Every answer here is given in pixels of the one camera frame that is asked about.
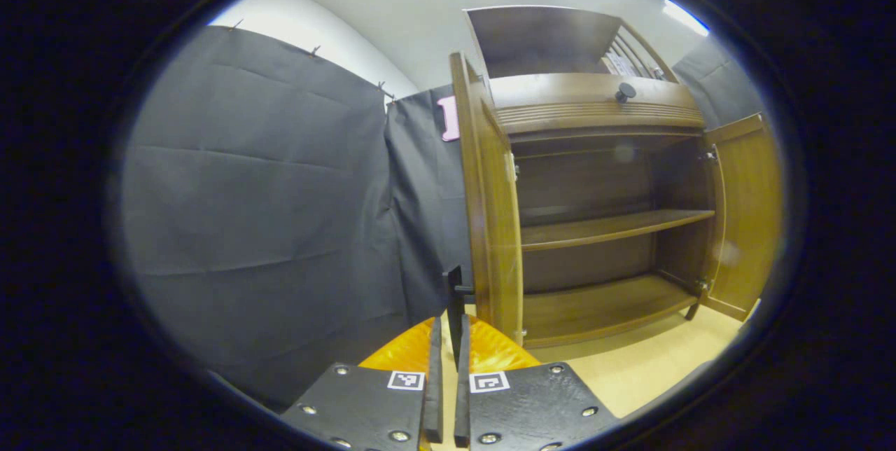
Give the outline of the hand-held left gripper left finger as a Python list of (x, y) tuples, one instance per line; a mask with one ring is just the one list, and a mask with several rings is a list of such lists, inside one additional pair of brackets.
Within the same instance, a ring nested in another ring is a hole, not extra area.
[(429, 450), (444, 438), (441, 351), (428, 318), (358, 365), (332, 363), (281, 419), (330, 450)]

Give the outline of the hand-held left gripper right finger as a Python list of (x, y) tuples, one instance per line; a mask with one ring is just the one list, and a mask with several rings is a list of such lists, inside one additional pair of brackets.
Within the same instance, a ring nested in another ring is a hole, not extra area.
[(541, 363), (468, 314), (458, 326), (458, 447), (569, 450), (619, 425), (570, 364)]

